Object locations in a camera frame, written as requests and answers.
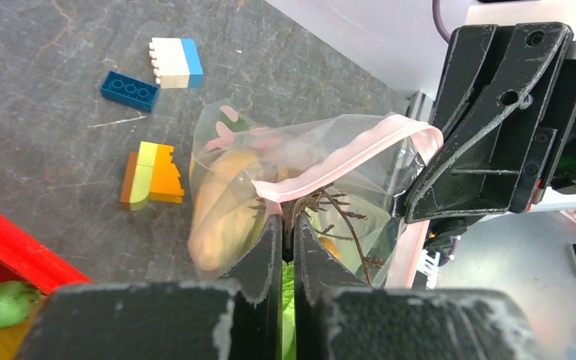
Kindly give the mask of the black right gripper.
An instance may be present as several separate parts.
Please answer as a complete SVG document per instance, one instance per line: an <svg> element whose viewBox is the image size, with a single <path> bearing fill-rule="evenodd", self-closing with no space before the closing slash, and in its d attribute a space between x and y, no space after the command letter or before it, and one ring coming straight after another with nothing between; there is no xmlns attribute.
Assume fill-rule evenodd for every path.
<svg viewBox="0 0 576 360"><path fill-rule="evenodd" d="M452 33L430 120L444 143L406 195L407 222L521 213L547 188L576 195L572 38L561 22Z"/></svg>

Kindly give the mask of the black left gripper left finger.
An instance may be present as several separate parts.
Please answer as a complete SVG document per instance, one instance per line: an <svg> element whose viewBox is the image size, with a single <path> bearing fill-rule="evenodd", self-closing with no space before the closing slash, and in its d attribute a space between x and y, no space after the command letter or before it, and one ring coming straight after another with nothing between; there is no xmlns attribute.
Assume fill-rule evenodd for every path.
<svg viewBox="0 0 576 360"><path fill-rule="evenodd" d="M63 286L45 302L18 359L279 359L277 215L214 281Z"/></svg>

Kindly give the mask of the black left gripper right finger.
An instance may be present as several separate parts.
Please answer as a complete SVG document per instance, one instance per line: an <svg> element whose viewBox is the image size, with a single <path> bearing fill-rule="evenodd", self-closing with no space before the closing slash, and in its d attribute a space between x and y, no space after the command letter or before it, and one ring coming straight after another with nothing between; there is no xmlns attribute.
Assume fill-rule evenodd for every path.
<svg viewBox="0 0 576 360"><path fill-rule="evenodd" d="M293 230L298 359L540 359L524 312L489 289L376 289Z"/></svg>

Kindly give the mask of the green romaine lettuce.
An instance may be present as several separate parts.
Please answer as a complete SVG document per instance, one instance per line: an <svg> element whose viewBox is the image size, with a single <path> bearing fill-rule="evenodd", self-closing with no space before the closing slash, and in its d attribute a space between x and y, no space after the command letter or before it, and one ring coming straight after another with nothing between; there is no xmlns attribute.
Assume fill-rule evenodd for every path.
<svg viewBox="0 0 576 360"><path fill-rule="evenodd" d="M372 289L323 246L308 217L300 214L284 253L290 273L283 274L282 311L289 359L347 359L353 343L343 338L346 316L338 300L344 293Z"/></svg>

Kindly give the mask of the clear zip top bag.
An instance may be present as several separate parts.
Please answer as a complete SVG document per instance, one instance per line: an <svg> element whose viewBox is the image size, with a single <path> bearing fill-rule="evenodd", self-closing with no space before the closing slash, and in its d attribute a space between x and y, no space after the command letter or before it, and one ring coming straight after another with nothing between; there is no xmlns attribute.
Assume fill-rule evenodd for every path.
<svg viewBox="0 0 576 360"><path fill-rule="evenodd" d="M200 113L190 162L255 152L259 166L244 171L265 203L263 225L277 215L289 236L306 215L325 249L361 281L409 288L429 223L407 222L403 204L442 145L436 127L394 112L269 127L220 100Z"/></svg>

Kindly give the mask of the white radish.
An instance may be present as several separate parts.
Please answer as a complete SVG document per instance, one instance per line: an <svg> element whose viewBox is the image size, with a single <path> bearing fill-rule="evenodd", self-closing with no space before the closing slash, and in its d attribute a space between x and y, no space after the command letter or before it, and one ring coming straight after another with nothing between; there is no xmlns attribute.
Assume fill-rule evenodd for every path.
<svg viewBox="0 0 576 360"><path fill-rule="evenodd" d="M250 150L191 158L193 216L187 247L201 278L220 277L257 242L265 203L245 168L259 165L260 156Z"/></svg>

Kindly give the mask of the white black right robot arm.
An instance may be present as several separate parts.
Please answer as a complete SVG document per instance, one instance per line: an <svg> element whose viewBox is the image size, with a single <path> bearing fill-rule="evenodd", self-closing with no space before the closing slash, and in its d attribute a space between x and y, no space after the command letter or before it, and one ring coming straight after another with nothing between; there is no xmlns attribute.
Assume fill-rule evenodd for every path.
<svg viewBox="0 0 576 360"><path fill-rule="evenodd" d="M443 139L406 221L576 209L576 1L475 1L450 35Z"/></svg>

